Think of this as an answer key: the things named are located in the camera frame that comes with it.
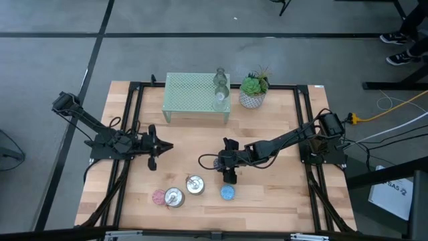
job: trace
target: gray floor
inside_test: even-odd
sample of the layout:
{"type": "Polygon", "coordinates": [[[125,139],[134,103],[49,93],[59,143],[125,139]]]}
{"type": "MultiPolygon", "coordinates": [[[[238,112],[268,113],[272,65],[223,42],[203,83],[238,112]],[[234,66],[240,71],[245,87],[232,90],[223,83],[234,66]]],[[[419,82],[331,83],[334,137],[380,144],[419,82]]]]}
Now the gray floor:
{"type": "MultiPolygon", "coordinates": [[[[2,0],[0,31],[97,32],[107,2],[45,0],[36,5],[2,0]]],[[[414,4],[406,1],[403,8],[408,13],[414,4]]],[[[367,33],[392,31],[401,22],[392,3],[301,0],[293,1],[281,18],[279,10],[280,5],[267,0],[123,0],[115,2],[107,32],[367,33]]],[[[32,227],[66,127],[50,111],[51,102],[61,90],[78,93],[93,45],[94,39],[0,39],[0,113],[8,116],[0,118],[0,128],[27,152],[22,166],[0,172],[0,233],[32,227]]],[[[324,85],[330,108],[341,118],[348,112],[372,116],[381,112],[376,101],[383,95],[362,90],[361,82],[396,82],[415,71],[421,64],[392,67],[385,63],[385,57],[404,49],[377,39],[104,39],[84,108],[100,118],[112,80],[147,81],[154,74],[163,81],[167,72],[212,72],[223,66],[232,82],[240,82],[249,71],[263,65],[269,66],[273,83],[324,85]]],[[[418,92],[386,93],[406,100],[418,92]]],[[[428,109],[426,96],[415,103],[428,109]]],[[[377,121],[347,127],[347,137],[357,140],[421,113],[414,106],[405,106],[377,121]]],[[[426,122],[421,120],[410,128],[426,122]]],[[[74,136],[48,229],[73,226],[90,153],[84,139],[81,133],[74,136]]],[[[428,155],[423,145],[426,141],[407,141],[373,151],[373,155],[403,163],[428,155]]],[[[365,160],[356,147],[347,153],[365,160]]],[[[372,162],[388,165],[375,159],[372,162]]],[[[0,167],[8,164],[0,162],[0,167]]],[[[398,235],[366,214],[355,216],[362,232],[398,235]]]]}

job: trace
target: white plant pot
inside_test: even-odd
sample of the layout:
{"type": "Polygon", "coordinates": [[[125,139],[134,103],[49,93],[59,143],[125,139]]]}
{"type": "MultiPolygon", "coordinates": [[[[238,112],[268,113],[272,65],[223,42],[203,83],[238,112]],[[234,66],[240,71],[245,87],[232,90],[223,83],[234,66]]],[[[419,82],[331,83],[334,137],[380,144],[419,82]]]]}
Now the white plant pot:
{"type": "Polygon", "coordinates": [[[246,108],[258,108],[263,103],[265,96],[266,93],[259,96],[249,96],[241,90],[239,101],[246,108]]]}

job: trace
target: glass bottle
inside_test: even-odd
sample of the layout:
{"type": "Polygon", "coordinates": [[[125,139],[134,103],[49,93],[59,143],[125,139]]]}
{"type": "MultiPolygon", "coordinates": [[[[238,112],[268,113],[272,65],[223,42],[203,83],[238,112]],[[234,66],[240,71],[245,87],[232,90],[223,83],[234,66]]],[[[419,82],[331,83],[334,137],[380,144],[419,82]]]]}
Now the glass bottle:
{"type": "Polygon", "coordinates": [[[225,75],[225,69],[223,69],[222,67],[218,67],[217,68],[217,73],[214,76],[213,82],[214,82],[214,84],[216,86],[218,86],[219,83],[220,83],[220,80],[224,80],[225,84],[227,84],[227,78],[226,78],[226,75],[225,75]]]}
{"type": "Polygon", "coordinates": [[[229,89],[226,86],[227,80],[219,80],[219,84],[216,87],[214,94],[219,92],[223,93],[224,97],[227,98],[229,96],[229,89]]]}
{"type": "Polygon", "coordinates": [[[215,95],[213,108],[215,111],[224,111],[226,109],[225,95],[222,92],[218,92],[215,95]]]}

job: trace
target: tin can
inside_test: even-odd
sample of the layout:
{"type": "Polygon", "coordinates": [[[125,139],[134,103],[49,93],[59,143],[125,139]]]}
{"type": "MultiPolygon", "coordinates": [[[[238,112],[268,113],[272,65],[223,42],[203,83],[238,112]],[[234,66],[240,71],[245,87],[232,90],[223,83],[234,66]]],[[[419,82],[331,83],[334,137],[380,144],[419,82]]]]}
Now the tin can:
{"type": "Polygon", "coordinates": [[[187,191],[193,195],[200,195],[205,190],[205,184],[199,176],[191,176],[186,178],[187,191]]]}
{"type": "Polygon", "coordinates": [[[185,195],[180,189],[172,187],[165,193],[165,203],[167,206],[178,208],[185,202],[185,195]]]}

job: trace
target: sneaker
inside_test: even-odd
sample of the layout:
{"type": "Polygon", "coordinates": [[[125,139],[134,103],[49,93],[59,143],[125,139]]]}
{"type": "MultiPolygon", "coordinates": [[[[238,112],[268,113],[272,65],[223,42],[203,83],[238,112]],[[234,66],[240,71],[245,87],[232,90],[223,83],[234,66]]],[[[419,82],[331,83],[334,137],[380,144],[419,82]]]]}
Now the sneaker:
{"type": "Polygon", "coordinates": [[[400,32],[382,34],[379,38],[386,44],[403,45],[407,43],[407,37],[400,32]]]}
{"type": "Polygon", "coordinates": [[[387,58],[387,62],[388,62],[388,64],[391,64],[391,65],[394,65],[394,66],[400,66],[400,65],[403,65],[403,64],[411,63],[411,62],[418,62],[418,61],[420,61],[420,59],[421,59],[420,57],[410,56],[407,53],[407,51],[404,51],[401,54],[396,54],[396,55],[393,55],[393,56],[389,56],[387,58]]]}

